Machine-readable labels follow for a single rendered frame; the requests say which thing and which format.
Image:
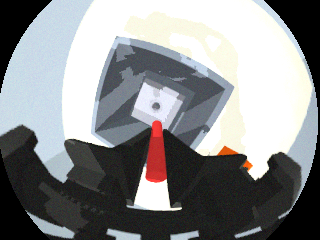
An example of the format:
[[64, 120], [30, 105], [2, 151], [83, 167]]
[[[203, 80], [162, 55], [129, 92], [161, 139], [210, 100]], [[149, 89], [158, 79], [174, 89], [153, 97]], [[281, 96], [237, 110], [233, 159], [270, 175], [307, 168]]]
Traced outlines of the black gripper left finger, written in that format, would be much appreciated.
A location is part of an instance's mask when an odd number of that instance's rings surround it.
[[151, 137], [152, 128], [148, 128], [117, 147], [101, 147], [77, 139], [64, 140], [64, 147], [73, 165], [79, 164], [80, 167], [117, 177], [127, 205], [133, 207], [139, 192]]

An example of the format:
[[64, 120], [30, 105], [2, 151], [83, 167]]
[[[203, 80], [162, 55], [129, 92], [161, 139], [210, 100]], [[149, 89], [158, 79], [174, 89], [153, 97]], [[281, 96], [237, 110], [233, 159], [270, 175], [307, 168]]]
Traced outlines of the white square plate with hole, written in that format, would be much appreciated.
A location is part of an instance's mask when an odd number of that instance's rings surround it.
[[[169, 124], [172, 123], [183, 101], [184, 96], [180, 93], [145, 77], [139, 96], [133, 105], [131, 116], [151, 127], [155, 121], [161, 121], [164, 132], [164, 129], [168, 129]], [[161, 105], [161, 108], [157, 107], [157, 103]]]

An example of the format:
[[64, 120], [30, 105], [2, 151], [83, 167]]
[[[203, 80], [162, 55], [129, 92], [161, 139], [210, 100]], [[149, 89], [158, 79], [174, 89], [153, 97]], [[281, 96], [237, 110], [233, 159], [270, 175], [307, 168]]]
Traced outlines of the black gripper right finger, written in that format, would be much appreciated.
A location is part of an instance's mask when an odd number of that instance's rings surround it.
[[204, 156], [187, 147], [183, 141], [164, 129], [163, 144], [169, 204], [181, 208], [181, 201], [195, 188], [204, 175], [213, 172], [241, 169], [247, 163], [247, 155]]

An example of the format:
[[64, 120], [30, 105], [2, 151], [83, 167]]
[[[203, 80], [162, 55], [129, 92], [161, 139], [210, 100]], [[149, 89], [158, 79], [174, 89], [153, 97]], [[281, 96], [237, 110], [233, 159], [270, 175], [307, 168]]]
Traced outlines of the red peg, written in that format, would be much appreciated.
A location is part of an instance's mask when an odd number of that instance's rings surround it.
[[163, 123], [155, 121], [152, 127], [151, 143], [147, 159], [147, 173], [145, 179], [152, 183], [160, 183], [167, 180], [167, 168], [165, 168], [164, 144], [163, 144]]

